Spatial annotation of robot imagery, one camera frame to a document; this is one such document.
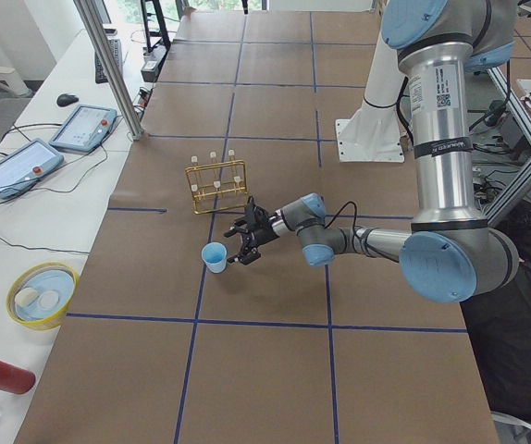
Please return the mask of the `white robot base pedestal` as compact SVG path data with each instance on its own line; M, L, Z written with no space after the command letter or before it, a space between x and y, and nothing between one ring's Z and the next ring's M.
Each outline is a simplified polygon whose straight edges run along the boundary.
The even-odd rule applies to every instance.
M401 131L397 103L405 76L397 52L377 39L360 108L349 119L336 121L339 160L401 163Z

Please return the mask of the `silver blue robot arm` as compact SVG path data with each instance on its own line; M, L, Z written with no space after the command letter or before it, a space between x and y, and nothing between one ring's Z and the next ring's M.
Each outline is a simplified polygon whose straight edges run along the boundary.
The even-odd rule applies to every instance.
M419 210L409 231L329 228L315 193L274 213L248 202L229 229L241 237L233 261L248 265L261 245L292 232L309 265L345 253L383 257L433 302L462 302L511 281L518 252L475 206L464 73L509 60L516 8L514 1L392 1L385 10L380 34L410 95Z

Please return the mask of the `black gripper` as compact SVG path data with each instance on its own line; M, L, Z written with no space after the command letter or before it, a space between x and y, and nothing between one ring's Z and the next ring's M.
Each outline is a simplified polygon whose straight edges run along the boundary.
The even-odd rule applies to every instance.
M243 218L235 219L223 236L230 238L241 235L242 247L236 255L227 259L229 264L249 265L261 257L258 247L278 238L274 231L269 213L255 203L251 196L244 207Z

